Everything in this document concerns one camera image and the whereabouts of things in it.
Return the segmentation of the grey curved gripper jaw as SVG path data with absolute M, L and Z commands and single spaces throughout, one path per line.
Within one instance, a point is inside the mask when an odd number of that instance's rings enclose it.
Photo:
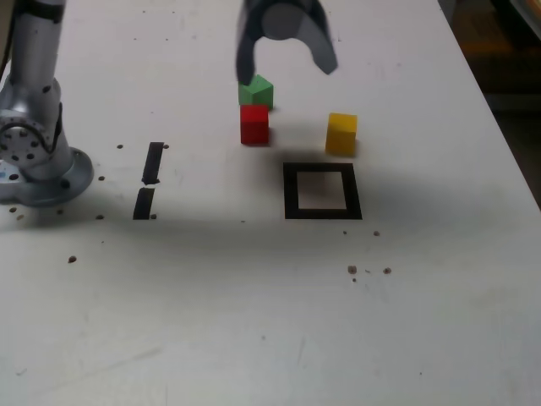
M 261 26 L 264 36 L 273 41 L 301 41 L 323 73 L 329 75 L 337 69 L 325 10 L 319 1 L 273 1 L 265 8 Z
M 238 16 L 236 74 L 240 84 L 250 84 L 255 73 L 254 49 L 265 36 L 263 17 L 268 1 L 242 1 Z

